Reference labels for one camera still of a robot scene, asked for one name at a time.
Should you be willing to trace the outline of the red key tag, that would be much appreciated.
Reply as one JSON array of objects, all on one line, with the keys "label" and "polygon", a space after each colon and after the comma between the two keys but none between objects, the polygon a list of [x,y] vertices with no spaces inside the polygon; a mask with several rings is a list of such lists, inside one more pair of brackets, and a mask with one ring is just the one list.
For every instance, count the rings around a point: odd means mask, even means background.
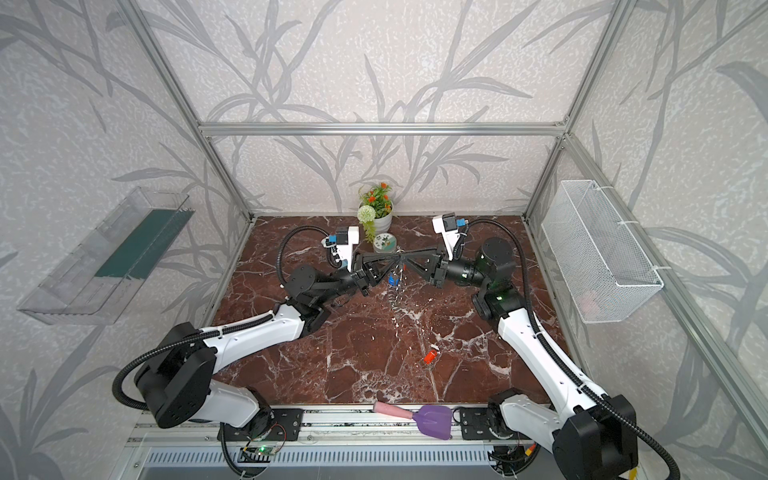
[{"label": "red key tag", "polygon": [[435,347],[431,347],[423,358],[423,362],[426,365],[431,365],[439,356],[439,350]]}]

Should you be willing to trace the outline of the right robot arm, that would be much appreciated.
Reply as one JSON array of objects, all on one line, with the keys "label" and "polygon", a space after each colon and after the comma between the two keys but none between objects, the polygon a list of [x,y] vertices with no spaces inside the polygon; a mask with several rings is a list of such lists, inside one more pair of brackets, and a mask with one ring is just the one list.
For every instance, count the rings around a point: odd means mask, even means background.
[{"label": "right robot arm", "polygon": [[435,286],[452,281],[477,287],[473,296],[477,313],[513,347],[547,393],[550,406],[523,393],[491,401],[501,423],[497,432],[520,432],[549,451],[567,479],[616,479],[638,466],[639,443],[662,459],[668,478],[680,478],[673,456],[637,425],[631,403],[622,395],[609,396],[542,326],[532,306],[527,258],[516,235],[491,220],[490,225],[507,237],[486,240],[472,261],[463,257],[467,235],[481,222],[453,213],[437,215],[432,226],[443,245],[408,251],[402,258]]}]

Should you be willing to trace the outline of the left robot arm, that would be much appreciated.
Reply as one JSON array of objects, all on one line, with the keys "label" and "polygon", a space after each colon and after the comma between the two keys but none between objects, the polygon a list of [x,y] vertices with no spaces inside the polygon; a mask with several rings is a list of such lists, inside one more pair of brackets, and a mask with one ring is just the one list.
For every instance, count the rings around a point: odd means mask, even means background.
[{"label": "left robot arm", "polygon": [[334,271],[309,264],[282,270],[285,242],[277,252],[277,274],[287,296],[265,313],[218,327],[173,327],[154,349],[116,375],[112,394],[122,405],[152,413],[158,427],[184,422],[217,423],[260,435],[274,424],[272,408],[257,392],[215,380],[227,366],[274,345],[305,338],[329,318],[328,304],[343,295],[366,293],[401,261],[398,252],[360,253],[355,227],[325,234],[322,241]]}]

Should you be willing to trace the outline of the potted plant orange flowers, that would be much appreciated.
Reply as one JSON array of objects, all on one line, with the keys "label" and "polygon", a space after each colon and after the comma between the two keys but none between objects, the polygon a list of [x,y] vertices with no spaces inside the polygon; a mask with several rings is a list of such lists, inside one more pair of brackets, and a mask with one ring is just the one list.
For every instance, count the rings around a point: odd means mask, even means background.
[{"label": "potted plant orange flowers", "polygon": [[390,192],[391,186],[384,182],[359,191],[357,218],[369,243],[373,243],[378,234],[388,232],[391,227],[393,201]]}]

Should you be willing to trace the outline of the green circuit board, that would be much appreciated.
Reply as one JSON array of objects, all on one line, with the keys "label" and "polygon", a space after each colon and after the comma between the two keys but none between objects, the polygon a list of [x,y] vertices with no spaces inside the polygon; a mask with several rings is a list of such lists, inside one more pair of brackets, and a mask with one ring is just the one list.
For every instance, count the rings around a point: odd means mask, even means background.
[{"label": "green circuit board", "polygon": [[270,463],[282,450],[278,445],[247,446],[240,450],[240,463]]}]

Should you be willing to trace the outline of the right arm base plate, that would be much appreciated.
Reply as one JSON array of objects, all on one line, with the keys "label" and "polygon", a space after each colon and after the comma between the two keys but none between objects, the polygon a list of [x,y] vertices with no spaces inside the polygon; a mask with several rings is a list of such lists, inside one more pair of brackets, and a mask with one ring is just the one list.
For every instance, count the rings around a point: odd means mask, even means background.
[{"label": "right arm base plate", "polygon": [[507,440],[512,436],[510,432],[493,430],[487,407],[456,407],[454,411],[458,414],[457,423],[463,440]]}]

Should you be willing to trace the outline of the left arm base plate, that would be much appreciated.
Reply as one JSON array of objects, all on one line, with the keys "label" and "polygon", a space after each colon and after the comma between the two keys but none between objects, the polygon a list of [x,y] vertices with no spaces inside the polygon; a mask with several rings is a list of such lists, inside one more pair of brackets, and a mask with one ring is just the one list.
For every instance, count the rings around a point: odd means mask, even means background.
[{"label": "left arm base plate", "polygon": [[225,424],[217,439],[226,442],[275,441],[294,442],[298,440],[304,410],[301,408],[277,408],[268,413],[260,412],[244,427],[236,428]]}]

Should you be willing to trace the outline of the clear plastic wall shelf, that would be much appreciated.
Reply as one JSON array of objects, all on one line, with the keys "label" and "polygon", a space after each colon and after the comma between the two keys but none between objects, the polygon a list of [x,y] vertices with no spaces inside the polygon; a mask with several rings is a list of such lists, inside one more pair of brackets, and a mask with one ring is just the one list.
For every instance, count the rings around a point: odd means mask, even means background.
[{"label": "clear plastic wall shelf", "polygon": [[134,188],[19,304],[47,325],[111,325],[195,210],[189,195]]}]

